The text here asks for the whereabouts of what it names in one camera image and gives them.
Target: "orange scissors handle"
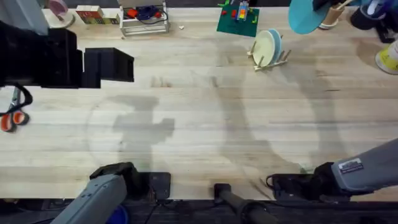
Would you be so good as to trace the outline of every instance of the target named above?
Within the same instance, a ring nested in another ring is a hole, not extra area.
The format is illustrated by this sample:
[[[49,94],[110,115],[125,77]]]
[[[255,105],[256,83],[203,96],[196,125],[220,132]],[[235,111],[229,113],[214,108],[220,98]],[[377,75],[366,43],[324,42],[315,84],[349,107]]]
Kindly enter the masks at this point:
[[[13,133],[17,130],[17,125],[25,125],[29,120],[29,115],[23,111],[6,114],[1,117],[1,130]]]
[[[13,133],[17,129],[17,125],[12,120],[12,114],[5,114],[1,117],[1,130]]]
[[[17,125],[25,125],[29,122],[29,115],[23,111],[16,111],[12,114],[12,121]]]

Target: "blue frisbee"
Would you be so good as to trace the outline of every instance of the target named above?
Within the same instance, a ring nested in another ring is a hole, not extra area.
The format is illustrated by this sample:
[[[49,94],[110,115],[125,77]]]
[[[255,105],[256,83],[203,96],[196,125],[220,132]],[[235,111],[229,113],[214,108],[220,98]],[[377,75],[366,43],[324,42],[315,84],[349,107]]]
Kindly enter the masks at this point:
[[[326,18],[331,3],[328,1],[320,9],[314,11],[313,0],[292,0],[289,7],[289,26],[298,34],[309,34]]]

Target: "plate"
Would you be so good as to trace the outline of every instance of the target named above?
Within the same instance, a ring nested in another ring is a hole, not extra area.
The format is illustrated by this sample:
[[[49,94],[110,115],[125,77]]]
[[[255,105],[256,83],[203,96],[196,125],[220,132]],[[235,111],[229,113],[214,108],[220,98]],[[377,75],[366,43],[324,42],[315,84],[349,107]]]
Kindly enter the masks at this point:
[[[274,38],[275,41],[274,56],[272,57],[271,60],[271,64],[273,64],[278,60],[280,53],[282,53],[282,39],[280,38],[280,34],[277,30],[269,29],[268,31],[272,34],[272,37]]]
[[[267,31],[263,30],[256,36],[256,45],[254,46],[253,51],[253,59],[258,66],[267,66],[271,62],[275,52],[275,41],[272,34]]]

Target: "black box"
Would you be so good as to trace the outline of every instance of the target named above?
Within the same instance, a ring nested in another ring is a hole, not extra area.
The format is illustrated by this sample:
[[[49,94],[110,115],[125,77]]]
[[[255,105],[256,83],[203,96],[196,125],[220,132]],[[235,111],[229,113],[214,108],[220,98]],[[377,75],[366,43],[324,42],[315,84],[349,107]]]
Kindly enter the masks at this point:
[[[134,82],[134,57],[115,48],[90,48],[85,52],[85,88],[101,88],[101,80]]]

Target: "cup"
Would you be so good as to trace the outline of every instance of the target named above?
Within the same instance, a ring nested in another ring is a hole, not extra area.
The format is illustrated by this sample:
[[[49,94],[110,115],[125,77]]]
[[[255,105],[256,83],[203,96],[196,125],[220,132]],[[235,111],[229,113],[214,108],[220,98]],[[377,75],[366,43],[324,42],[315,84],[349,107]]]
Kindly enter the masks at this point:
[[[351,24],[358,29],[361,30],[369,30],[376,26],[376,24],[385,18],[386,14],[384,13],[378,18],[372,18],[366,13],[367,5],[363,5],[359,7],[354,14],[351,16]]]
[[[335,5],[335,6],[332,6],[331,8],[329,8],[328,15],[326,16],[325,20],[322,22],[322,25],[333,26],[333,24],[336,24],[336,21],[340,17],[341,13],[343,13],[344,8],[345,8],[345,7],[342,7],[341,9],[337,10],[337,7],[339,5]]]

